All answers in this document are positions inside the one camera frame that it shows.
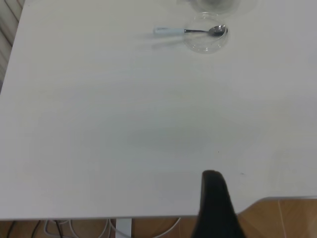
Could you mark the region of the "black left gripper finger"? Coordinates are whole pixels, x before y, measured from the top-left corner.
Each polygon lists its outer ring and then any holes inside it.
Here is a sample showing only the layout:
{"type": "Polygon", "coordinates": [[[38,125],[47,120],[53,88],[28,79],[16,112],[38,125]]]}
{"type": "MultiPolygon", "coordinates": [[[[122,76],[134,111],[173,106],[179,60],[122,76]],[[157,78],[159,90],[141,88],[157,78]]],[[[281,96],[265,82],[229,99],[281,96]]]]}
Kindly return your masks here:
{"type": "Polygon", "coordinates": [[[202,173],[201,201],[193,238],[244,238],[227,184],[217,171],[202,173]]]}

